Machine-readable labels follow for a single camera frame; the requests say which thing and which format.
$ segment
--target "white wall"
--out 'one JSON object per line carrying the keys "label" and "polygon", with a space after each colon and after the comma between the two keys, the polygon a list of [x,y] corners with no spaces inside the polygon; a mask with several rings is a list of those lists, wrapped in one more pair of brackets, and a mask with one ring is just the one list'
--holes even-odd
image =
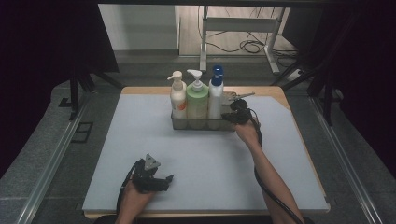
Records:
{"label": "white wall", "polygon": [[177,6],[99,5],[114,50],[178,49]]}

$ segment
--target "blue bottle cap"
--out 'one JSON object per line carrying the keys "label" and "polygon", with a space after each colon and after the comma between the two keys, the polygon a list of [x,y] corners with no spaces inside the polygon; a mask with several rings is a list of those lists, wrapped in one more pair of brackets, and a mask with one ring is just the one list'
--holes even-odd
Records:
{"label": "blue bottle cap", "polygon": [[222,83],[222,76],[223,76],[223,70],[220,65],[215,65],[213,66],[213,77],[212,77],[212,85],[213,86],[219,86]]}

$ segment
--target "gray carpet floor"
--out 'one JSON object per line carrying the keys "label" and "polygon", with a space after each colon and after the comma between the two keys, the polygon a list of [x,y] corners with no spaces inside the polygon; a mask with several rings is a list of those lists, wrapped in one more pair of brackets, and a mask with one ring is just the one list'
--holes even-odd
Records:
{"label": "gray carpet floor", "polygon": [[[126,86],[170,86],[171,83],[166,78],[171,76],[173,71],[197,69],[198,60],[188,58],[158,63],[156,60],[123,62],[120,63],[120,73],[110,75]],[[215,63],[223,65],[225,85],[229,86],[265,86],[276,78],[263,58],[212,58],[209,60],[208,68]],[[81,207],[120,97],[120,90],[98,77],[93,76],[93,79],[96,89],[95,92],[85,93],[89,95],[89,102],[80,121],[92,124],[91,134],[85,143],[70,143],[68,146],[44,200],[38,207],[33,223],[93,223],[93,220],[83,216]],[[184,79],[186,82],[192,81],[192,77],[185,76]],[[203,80],[207,82],[209,77],[204,76]],[[308,216],[316,223],[370,223],[337,159],[331,141],[319,122],[313,103],[304,91],[307,85],[308,82],[302,83],[286,94],[327,194],[327,200],[332,206],[328,214]],[[0,223],[14,223],[18,218],[69,124],[70,108],[58,106],[63,98],[69,98],[67,82],[53,90],[51,104],[44,118],[19,157],[0,180]],[[332,121],[333,129],[383,223],[396,223],[395,179],[348,122],[338,103],[332,104]],[[81,136],[75,134],[76,140],[80,138]]]}

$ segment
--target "person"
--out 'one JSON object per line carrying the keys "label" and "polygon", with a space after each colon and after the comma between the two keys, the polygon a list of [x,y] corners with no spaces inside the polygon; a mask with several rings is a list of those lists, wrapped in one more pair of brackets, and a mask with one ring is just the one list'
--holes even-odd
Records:
{"label": "person", "polygon": [[[289,188],[282,180],[274,166],[267,159],[259,143],[259,137],[251,121],[246,124],[234,125],[237,135],[246,144],[253,158],[257,173],[263,184],[273,192],[276,197],[283,202],[302,223],[311,223],[309,218],[303,218],[297,203],[295,202]],[[122,197],[120,212],[116,218],[116,224],[131,224],[134,219],[144,210],[146,205],[155,195],[155,192],[140,194],[130,180],[125,188]],[[291,216],[286,213],[273,199],[265,192],[263,198],[267,204],[272,222],[274,224],[295,223]]]}

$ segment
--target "hand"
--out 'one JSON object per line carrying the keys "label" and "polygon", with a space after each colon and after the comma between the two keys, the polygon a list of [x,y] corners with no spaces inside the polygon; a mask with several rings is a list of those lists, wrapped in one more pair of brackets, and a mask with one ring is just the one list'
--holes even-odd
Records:
{"label": "hand", "polygon": [[246,124],[235,124],[234,126],[239,138],[247,145],[259,144],[259,136],[254,128],[253,122],[249,120]]}
{"label": "hand", "polygon": [[154,194],[155,192],[139,193],[132,180],[129,180],[124,189],[116,224],[131,224],[134,218],[143,211]]}

